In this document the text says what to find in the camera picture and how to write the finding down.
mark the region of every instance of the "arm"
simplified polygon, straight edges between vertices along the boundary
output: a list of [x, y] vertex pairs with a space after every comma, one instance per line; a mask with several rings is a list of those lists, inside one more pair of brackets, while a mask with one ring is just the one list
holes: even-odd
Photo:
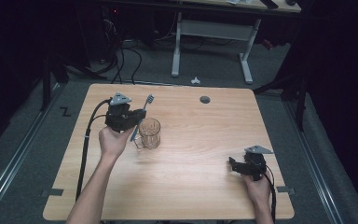
[[100, 130], [102, 151], [100, 161], [72, 208], [66, 223], [100, 223], [109, 176], [118, 157], [124, 151], [132, 131], [133, 128], [123, 133], [116, 133], [109, 127]]
[[257, 224], [273, 223], [269, 207], [270, 188], [267, 179], [263, 176], [260, 180], [254, 181], [250, 175], [243, 175], [242, 177], [248, 188], [249, 198], [255, 206]]

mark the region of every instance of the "person's left hand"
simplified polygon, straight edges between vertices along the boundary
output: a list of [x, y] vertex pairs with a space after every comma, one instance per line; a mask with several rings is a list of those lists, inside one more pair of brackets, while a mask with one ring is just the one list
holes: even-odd
[[101, 129], [99, 133], [102, 151], [101, 158], [107, 158], [111, 161], [117, 160], [117, 158], [123, 153], [127, 140], [133, 129], [134, 127], [124, 131], [123, 133], [117, 133], [110, 127], [104, 127]]

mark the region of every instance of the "dark background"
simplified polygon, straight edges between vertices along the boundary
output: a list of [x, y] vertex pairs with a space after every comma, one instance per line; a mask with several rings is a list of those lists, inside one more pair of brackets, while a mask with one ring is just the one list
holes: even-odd
[[[316, 0], [301, 4], [303, 13], [325, 20], [306, 24], [299, 33], [296, 24], [291, 24], [294, 27], [291, 32], [283, 29], [284, 23], [266, 22], [257, 39], [268, 38], [280, 44], [292, 43], [297, 36], [277, 79], [293, 73], [301, 77], [304, 70], [310, 72], [308, 92], [358, 192], [358, 1]], [[137, 24], [128, 19], [131, 16], [128, 13], [122, 17], [125, 22], [119, 28], [146, 44], [152, 45], [156, 37], [153, 29], [164, 31], [169, 27], [156, 22], [164, 21], [156, 18], [170, 14], [140, 9], [132, 13], [143, 23], [126, 29]], [[97, 17], [98, 8], [90, 6], [0, 2], [0, 134], [42, 77], [46, 49], [56, 50], [82, 66], [106, 57], [104, 45], [99, 45], [98, 50], [90, 48], [92, 42], [106, 44], [101, 37], [103, 28], [96, 22], [101, 18]], [[282, 88], [299, 85], [293, 81]]]

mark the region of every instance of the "gray floor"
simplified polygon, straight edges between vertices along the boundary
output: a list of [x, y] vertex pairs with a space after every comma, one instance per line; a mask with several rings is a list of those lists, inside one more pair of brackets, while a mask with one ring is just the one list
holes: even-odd
[[[255, 45], [249, 58], [250, 69], [254, 76], [254, 84], [250, 86], [244, 83], [238, 56], [233, 53], [241, 49], [242, 43], [230, 43], [225, 46], [207, 44], [196, 50], [191, 48], [197, 47], [197, 44], [185, 43], [180, 76], [177, 78], [172, 78], [170, 75], [173, 46], [169, 41], [160, 43], [154, 49], [142, 44], [132, 48], [142, 55], [141, 66], [135, 74], [136, 81], [191, 86], [190, 81], [197, 77], [201, 81], [199, 86], [255, 89], [273, 80], [282, 59], [290, 49], [289, 45], [272, 50]], [[124, 50], [124, 54], [125, 63], [121, 77], [130, 79], [139, 57], [129, 50]], [[99, 67], [100, 65], [93, 65], [93, 69]], [[111, 80], [116, 71], [115, 68], [105, 75]], [[0, 199], [0, 223], [61, 223], [43, 219], [47, 197], [42, 192], [51, 189], [88, 86], [95, 82], [101, 83], [86, 77], [71, 76], [67, 85], [58, 88], [56, 100], [49, 112], [43, 114], [46, 116], [44, 121], [34, 134], [32, 142], [26, 147], [26, 157], [20, 169]], [[256, 96], [285, 183], [295, 192], [290, 196], [296, 212], [295, 217], [279, 220], [277, 223], [358, 223], [357, 193], [337, 159], [310, 97], [307, 98], [304, 115], [305, 132], [300, 133], [291, 115], [292, 105], [296, 102], [282, 102], [278, 93], [279, 91], [269, 91]], [[0, 176], [21, 146], [21, 141], [26, 137], [34, 120], [41, 116], [39, 114], [41, 94], [41, 85], [38, 85], [28, 101], [13, 116], [2, 135]], [[69, 117], [63, 116], [64, 107], [67, 107], [66, 114], [70, 115]], [[308, 165], [310, 158], [304, 148], [310, 149], [321, 171], [323, 181], [337, 207], [338, 214], [335, 217], [341, 218], [339, 221], [331, 219], [329, 210], [321, 200], [322, 194], [317, 188], [317, 179], [314, 178], [315, 170]], [[215, 223], [215, 221], [202, 220], [195, 223]], [[235, 223], [253, 223], [253, 221], [239, 220]]]

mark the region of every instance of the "glass cup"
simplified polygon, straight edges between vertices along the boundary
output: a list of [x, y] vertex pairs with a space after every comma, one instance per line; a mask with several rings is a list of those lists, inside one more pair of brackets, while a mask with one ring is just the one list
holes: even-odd
[[139, 133], [137, 133], [134, 142], [136, 147], [153, 149], [159, 145], [159, 131], [161, 125], [156, 119], [143, 119], [139, 125]]

